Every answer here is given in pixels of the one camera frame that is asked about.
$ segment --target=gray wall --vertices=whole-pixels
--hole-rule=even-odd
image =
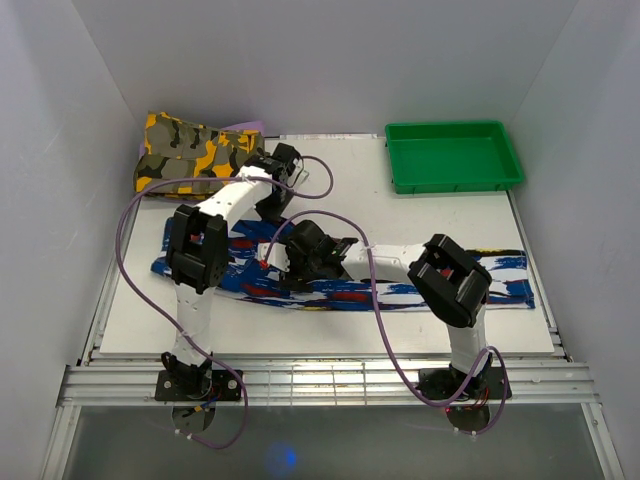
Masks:
[[[576,0],[73,0],[138,122],[165,109],[271,133],[498,118]]]
[[[511,124],[517,202],[560,333],[640,478],[640,5],[580,0]]]
[[[133,117],[69,0],[0,0],[0,477],[40,473],[131,196]]]

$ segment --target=camouflage fabric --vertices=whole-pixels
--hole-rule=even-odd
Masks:
[[[225,131],[149,112],[144,147],[134,174],[136,192],[174,178],[232,177],[253,155],[264,154],[264,138],[255,130]],[[220,182],[180,183],[151,195],[203,200],[222,186]]]

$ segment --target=cable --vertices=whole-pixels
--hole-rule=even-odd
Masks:
[[[146,194],[152,192],[153,190],[165,187],[167,185],[175,185],[177,183],[259,181],[259,182],[267,182],[267,183],[270,183],[270,184],[275,185],[277,187],[283,188],[283,189],[293,193],[293,195],[297,196],[297,197],[307,198],[307,199],[324,198],[327,195],[329,195],[329,193],[331,193],[331,190],[333,190],[333,172],[331,172],[331,169],[329,168],[329,165],[327,165],[323,160],[321,160],[321,159],[319,159],[317,157],[306,157],[306,158],[310,158],[312,160],[317,161],[327,171],[327,174],[329,176],[329,187],[327,188],[327,190],[325,192],[320,193],[320,194],[306,194],[306,193],[296,192],[293,188],[291,188],[291,187],[289,187],[289,186],[287,186],[287,185],[285,185],[283,183],[280,183],[280,182],[278,182],[276,180],[273,180],[272,178],[266,178],[266,177],[246,177],[246,178],[242,178],[242,177],[206,177],[206,178],[179,178],[179,179],[174,179],[174,180],[164,180],[162,182],[158,182],[155,185],[150,185],[149,187],[145,188],[141,192],[137,193],[131,199],[129,204],[125,207],[125,209],[123,210],[122,214],[120,215],[120,220],[118,221],[118,228],[116,229],[116,242],[115,242],[116,263],[118,265],[118,269],[120,270],[120,275],[122,275],[122,278],[124,279],[124,281],[151,308],[153,308],[156,312],[158,312],[160,315],[162,315],[164,318],[166,318],[171,323],[171,325],[173,325],[176,328],[176,330],[178,330],[178,332],[180,332],[180,334],[187,340],[187,343],[189,343],[191,348],[193,348],[196,352],[198,352],[204,358],[211,360],[216,365],[224,368],[229,373],[231,373],[231,375],[233,375],[234,379],[238,382],[238,385],[240,385],[240,389],[242,390],[242,395],[244,397],[244,414],[242,416],[242,424],[240,425],[240,428],[238,428],[238,431],[236,432],[236,434],[233,437],[231,437],[231,439],[228,440],[226,443],[214,444],[214,443],[209,442],[208,440],[200,438],[200,437],[198,437],[196,435],[192,435],[192,434],[190,434],[188,432],[183,432],[182,430],[179,430],[179,433],[181,433],[183,435],[186,435],[189,439],[193,439],[193,440],[195,440],[195,441],[197,441],[197,442],[199,442],[199,443],[201,443],[201,444],[203,444],[203,445],[205,445],[205,446],[207,446],[209,448],[212,448],[214,450],[222,450],[222,449],[230,447],[236,441],[238,441],[238,439],[240,438],[240,436],[244,432],[244,429],[246,428],[246,425],[247,425],[247,417],[248,417],[248,414],[249,414],[249,397],[247,395],[247,387],[244,384],[244,382],[242,381],[242,377],[240,377],[240,375],[238,375],[238,372],[236,372],[233,368],[231,368],[229,365],[227,365],[223,361],[216,360],[215,358],[213,358],[212,355],[210,355],[209,353],[205,352],[202,348],[200,348],[193,341],[193,339],[189,336],[189,334],[184,330],[184,328],[182,328],[182,326],[171,316],[171,314],[169,314],[167,311],[165,311],[162,307],[160,307],[153,300],[151,300],[151,298],[149,298],[134,283],[134,281],[131,279],[131,277],[129,276],[129,273],[127,272],[127,270],[126,270],[126,268],[124,266],[124,258],[123,258],[123,255],[122,255],[122,232],[124,230],[125,224],[127,223],[127,219],[129,218],[129,214],[130,214],[131,210],[133,210],[133,207],[135,207],[140,202],[140,200],[142,200],[142,197],[144,197]]]
[[[477,432],[467,432],[463,430],[463,433],[469,434],[469,435],[480,435],[483,434],[485,432],[487,432],[488,430],[490,430],[500,419],[500,417],[502,416],[502,412],[504,410],[504,406],[505,403],[507,401],[507,392],[508,392],[508,387],[509,387],[509,378],[507,375],[507,367],[504,363],[504,359],[502,358],[502,354],[498,351],[498,349],[496,349],[495,347],[492,346],[488,346],[483,348],[480,353],[478,354],[478,357],[476,358],[475,362],[473,362],[473,365],[471,366],[471,369],[469,371],[469,373],[467,374],[467,376],[465,377],[464,381],[462,382],[462,384],[460,385],[460,387],[458,388],[458,390],[456,390],[456,392],[449,397],[446,400],[442,400],[442,401],[435,401],[435,400],[430,400],[428,398],[426,398],[425,396],[423,396],[420,391],[418,391],[418,389],[413,385],[413,383],[407,378],[407,376],[405,375],[404,371],[402,370],[402,367],[400,367],[400,364],[398,363],[398,359],[396,358],[395,353],[393,352],[393,349],[391,348],[391,343],[389,342],[389,338],[387,337],[387,333],[386,330],[384,328],[384,323],[382,321],[382,314],[380,312],[380,305],[378,305],[378,288],[376,285],[376,271],[375,271],[375,263],[373,260],[373,253],[371,252],[371,248],[367,248],[370,246],[369,244],[369,239],[367,238],[367,235],[364,233],[364,230],[362,230],[362,228],[360,228],[356,223],[354,223],[353,221],[349,220],[346,217],[343,217],[342,215],[338,215],[337,213],[332,213],[332,212],[327,212],[324,210],[307,210],[307,211],[303,211],[303,212],[299,212],[296,213],[294,215],[292,215],[291,217],[289,217],[287,220],[285,220],[280,227],[278,227],[278,229],[276,230],[275,234],[273,235],[273,238],[271,239],[271,243],[269,244],[269,247],[267,248],[267,252],[265,254],[265,258],[264,261],[266,262],[269,258],[269,254],[271,253],[271,249],[273,248],[273,245],[275,244],[276,240],[278,239],[279,235],[282,233],[282,231],[286,228],[286,226],[291,223],[293,220],[295,220],[296,218],[302,216],[302,215],[310,215],[310,214],[316,214],[316,215],[325,215],[328,217],[332,217],[332,218],[336,218],[338,220],[341,220],[349,225],[351,225],[360,235],[360,238],[362,238],[362,243],[364,243],[365,249],[367,251],[367,258],[369,260],[369,273],[370,273],[370,281],[371,281],[371,297],[372,297],[372,302],[373,302],[373,312],[376,316],[376,322],[378,323],[378,329],[380,330],[380,337],[382,338],[382,343],[384,344],[384,348],[387,351],[387,355],[389,356],[389,360],[391,360],[391,363],[393,364],[393,367],[395,368],[396,372],[398,373],[398,375],[400,376],[400,378],[402,379],[402,381],[404,382],[404,384],[407,386],[407,388],[409,389],[409,391],[418,399],[420,400],[422,403],[429,405],[430,407],[436,407],[436,408],[440,408],[440,407],[448,407],[449,405],[451,405],[453,402],[455,402],[458,397],[464,392],[465,388],[467,388],[467,385],[469,385],[469,382],[471,381],[471,379],[473,378],[473,372],[476,371],[476,368],[480,365],[480,362],[482,360],[482,358],[484,357],[485,354],[489,353],[489,352],[493,352],[496,354],[496,357],[498,357],[498,360],[500,361],[500,366],[502,367],[502,374],[504,376],[504,389],[502,392],[502,399],[500,401],[500,407],[498,408],[498,412],[496,413],[495,417],[491,419],[491,421],[489,421],[489,423],[482,429],[478,430]]]

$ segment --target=green tray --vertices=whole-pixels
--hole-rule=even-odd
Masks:
[[[501,122],[391,123],[385,131],[397,193],[508,190],[524,180]]]

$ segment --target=purple cable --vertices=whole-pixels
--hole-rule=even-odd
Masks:
[[[183,435],[187,435],[189,438],[191,438],[191,439],[193,439],[193,440],[195,440],[195,441],[197,441],[197,442],[199,442],[199,443],[201,443],[201,444],[203,444],[203,445],[205,445],[205,446],[207,446],[209,448],[212,448],[214,450],[222,450],[222,449],[230,447],[231,445],[233,445],[240,438],[240,436],[244,432],[244,429],[245,429],[245,427],[247,425],[247,416],[249,414],[249,397],[247,395],[247,387],[244,384],[244,382],[242,381],[242,377],[240,377],[240,375],[238,375],[238,372],[236,372],[233,368],[231,368],[229,365],[227,365],[223,361],[216,360],[215,358],[213,358],[212,355],[210,355],[209,353],[205,352],[202,348],[200,348],[191,339],[191,337],[186,333],[186,331],[182,328],[182,326],[171,316],[171,314],[169,314],[167,311],[165,311],[162,307],[160,307],[153,300],[151,300],[133,282],[133,280],[129,276],[129,273],[127,272],[127,270],[126,270],[126,268],[124,266],[124,258],[122,256],[122,231],[124,230],[124,226],[126,224],[127,218],[129,218],[129,213],[131,212],[133,207],[135,207],[140,202],[140,200],[142,200],[142,197],[144,197],[146,194],[148,194],[149,192],[152,192],[153,190],[155,190],[157,188],[161,188],[161,187],[164,187],[164,186],[167,186],[167,185],[174,185],[176,183],[258,181],[258,182],[267,182],[267,183],[270,183],[272,185],[278,186],[280,188],[283,188],[284,190],[287,190],[287,191],[293,193],[295,196],[301,197],[301,198],[319,199],[319,198],[326,197],[327,195],[329,195],[329,193],[331,193],[331,190],[333,190],[333,173],[331,172],[331,169],[329,168],[329,166],[323,160],[321,160],[321,159],[319,159],[317,157],[305,156],[303,158],[308,158],[308,159],[317,161],[327,171],[327,174],[329,175],[329,187],[327,188],[327,190],[325,192],[323,192],[321,194],[299,193],[299,192],[296,192],[292,187],[289,187],[288,185],[285,185],[285,184],[280,183],[280,182],[278,182],[276,180],[273,180],[272,178],[266,178],[266,177],[179,178],[179,179],[175,179],[175,180],[165,180],[165,181],[159,182],[159,183],[157,183],[155,185],[151,185],[151,186],[145,188],[140,193],[137,193],[131,199],[129,204],[126,206],[126,208],[122,212],[122,215],[120,215],[120,220],[118,221],[118,228],[116,229],[116,245],[115,245],[116,263],[118,265],[118,269],[120,270],[120,274],[122,275],[122,278],[124,279],[124,281],[127,282],[129,287],[131,287],[131,289],[142,300],[144,300],[151,308],[153,308],[156,312],[158,312],[160,315],[162,315],[164,318],[166,318],[171,323],[171,325],[173,325],[178,330],[178,332],[180,332],[180,334],[187,340],[189,345],[191,345],[191,347],[196,352],[198,352],[203,357],[211,360],[216,365],[219,365],[220,367],[222,367],[225,370],[227,370],[229,373],[231,373],[231,375],[233,375],[234,379],[238,382],[238,385],[240,385],[240,388],[242,390],[242,395],[244,397],[243,398],[243,400],[244,400],[244,414],[242,416],[242,424],[240,425],[240,428],[238,429],[236,434],[233,437],[231,437],[231,439],[228,440],[226,443],[223,443],[221,445],[214,444],[214,443],[209,442],[208,440],[206,440],[204,438],[201,438],[201,437],[198,437],[196,435],[192,435],[190,433],[186,433],[186,432],[183,432],[182,430],[179,430],[179,432],[182,433]]]
[[[343,217],[342,215],[338,215],[337,213],[332,213],[332,212],[327,212],[324,210],[307,210],[304,212],[299,212],[296,213],[294,215],[292,215],[291,217],[289,217],[285,222],[282,223],[282,225],[280,225],[280,227],[276,230],[276,233],[273,235],[273,238],[271,239],[271,243],[269,244],[269,247],[267,248],[267,252],[265,254],[265,258],[264,260],[267,261],[269,258],[269,254],[271,253],[271,249],[273,248],[274,243],[276,242],[276,240],[278,239],[278,237],[280,236],[280,234],[282,233],[282,231],[285,229],[285,227],[290,224],[293,220],[295,220],[296,218],[302,216],[302,215],[309,215],[309,214],[317,214],[317,215],[325,215],[328,217],[333,217],[336,218],[338,220],[341,220],[349,225],[351,225],[360,235],[360,237],[362,238],[362,242],[364,243],[365,247],[370,247],[369,244],[369,240],[367,238],[367,235],[364,233],[364,230],[362,230],[362,228],[360,228],[357,224],[355,224],[353,221],[349,220],[346,217]],[[471,370],[470,372],[467,374],[467,376],[465,377],[464,381],[462,382],[462,384],[460,385],[460,387],[458,388],[458,390],[456,390],[456,392],[449,397],[446,400],[441,400],[441,401],[435,401],[435,400],[430,400],[428,398],[426,398],[425,396],[423,396],[420,391],[418,391],[418,389],[413,385],[413,383],[407,378],[407,376],[405,375],[404,371],[402,370],[402,367],[400,367],[400,364],[398,363],[398,359],[396,358],[395,353],[393,352],[393,349],[391,348],[391,343],[389,342],[389,338],[387,337],[387,333],[386,330],[384,328],[384,323],[382,321],[382,314],[380,313],[380,305],[378,305],[378,287],[377,287],[377,283],[376,283],[376,268],[375,268],[375,263],[373,260],[373,253],[371,253],[371,249],[367,248],[367,258],[369,260],[369,272],[370,272],[370,278],[371,278],[371,297],[372,297],[372,302],[373,302],[373,312],[376,316],[376,322],[378,323],[378,329],[380,330],[380,337],[382,338],[382,343],[384,344],[384,348],[387,351],[387,355],[389,356],[389,360],[391,360],[391,363],[393,364],[393,367],[395,368],[396,372],[398,373],[398,375],[400,376],[400,378],[402,379],[402,381],[404,382],[404,384],[407,386],[407,388],[409,389],[409,391],[418,399],[420,400],[422,403],[425,403],[426,405],[429,405],[430,407],[448,407],[449,405],[451,405],[453,402],[455,402],[458,397],[462,394],[462,392],[464,392],[464,389],[467,388],[467,385],[469,385],[469,382],[471,381],[471,379],[473,378],[472,373],[475,372],[476,368],[478,367],[478,365],[480,365],[480,362],[482,360],[482,357],[485,355],[485,353],[489,353],[489,352],[493,352],[496,354],[496,356],[498,357],[498,360],[500,361],[500,365],[502,367],[502,373],[504,376],[504,390],[502,392],[502,399],[500,401],[500,407],[498,408],[498,412],[496,413],[495,417],[493,419],[491,419],[491,421],[489,421],[489,423],[487,424],[487,426],[485,426],[484,428],[478,430],[477,432],[467,432],[464,431],[464,433],[467,433],[469,435],[480,435],[483,434],[485,432],[487,432],[488,430],[490,430],[499,420],[499,418],[502,416],[502,411],[504,410],[504,406],[505,403],[507,401],[507,391],[508,391],[508,387],[509,387],[509,378],[507,376],[507,367],[504,363],[504,359],[502,358],[502,355],[500,354],[500,352],[495,348],[495,347],[486,347],[483,348],[480,353],[478,354],[478,357],[476,358],[475,362],[473,362],[473,365],[471,366]]]

